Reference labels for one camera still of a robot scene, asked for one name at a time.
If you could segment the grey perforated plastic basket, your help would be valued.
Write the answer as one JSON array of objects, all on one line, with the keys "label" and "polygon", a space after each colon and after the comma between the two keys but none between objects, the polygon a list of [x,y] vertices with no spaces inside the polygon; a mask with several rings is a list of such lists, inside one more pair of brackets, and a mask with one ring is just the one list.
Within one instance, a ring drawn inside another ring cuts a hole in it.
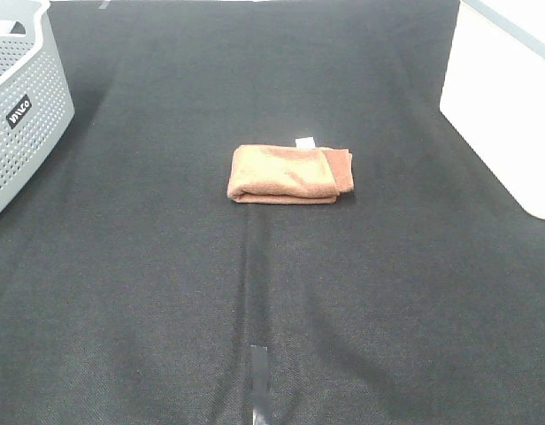
[{"label": "grey perforated plastic basket", "polygon": [[74,116],[48,1],[0,1],[0,213]]}]

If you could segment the black tablecloth mat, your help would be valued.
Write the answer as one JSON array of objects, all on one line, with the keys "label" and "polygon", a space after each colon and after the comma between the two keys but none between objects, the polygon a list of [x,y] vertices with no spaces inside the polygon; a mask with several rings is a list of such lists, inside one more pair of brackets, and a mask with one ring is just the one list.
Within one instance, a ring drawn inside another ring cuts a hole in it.
[{"label": "black tablecloth mat", "polygon": [[[0,216],[0,424],[545,424],[545,221],[440,114],[455,1],[62,2],[75,106]],[[238,204],[243,144],[348,149]]]}]

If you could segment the black tape strip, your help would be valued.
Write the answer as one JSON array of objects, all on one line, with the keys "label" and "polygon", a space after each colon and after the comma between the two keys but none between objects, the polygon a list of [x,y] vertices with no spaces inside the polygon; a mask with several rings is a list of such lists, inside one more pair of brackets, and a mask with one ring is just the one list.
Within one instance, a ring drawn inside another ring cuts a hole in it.
[{"label": "black tape strip", "polygon": [[269,361],[265,346],[251,345],[251,412],[253,425],[270,425]]}]

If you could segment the brown microfibre towel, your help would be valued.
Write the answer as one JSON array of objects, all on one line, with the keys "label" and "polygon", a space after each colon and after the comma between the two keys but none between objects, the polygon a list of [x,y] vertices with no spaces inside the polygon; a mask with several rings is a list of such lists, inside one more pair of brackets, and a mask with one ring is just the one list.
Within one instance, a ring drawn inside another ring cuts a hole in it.
[{"label": "brown microfibre towel", "polygon": [[348,149],[243,144],[234,151],[227,197],[238,204],[329,205],[354,190]]}]

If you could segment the pale green plastic bin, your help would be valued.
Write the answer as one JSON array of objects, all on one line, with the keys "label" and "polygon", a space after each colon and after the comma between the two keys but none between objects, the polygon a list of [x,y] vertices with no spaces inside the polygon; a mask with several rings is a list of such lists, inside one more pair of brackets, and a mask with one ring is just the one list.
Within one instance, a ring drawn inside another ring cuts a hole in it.
[{"label": "pale green plastic bin", "polygon": [[460,2],[440,110],[545,220],[545,1]]}]

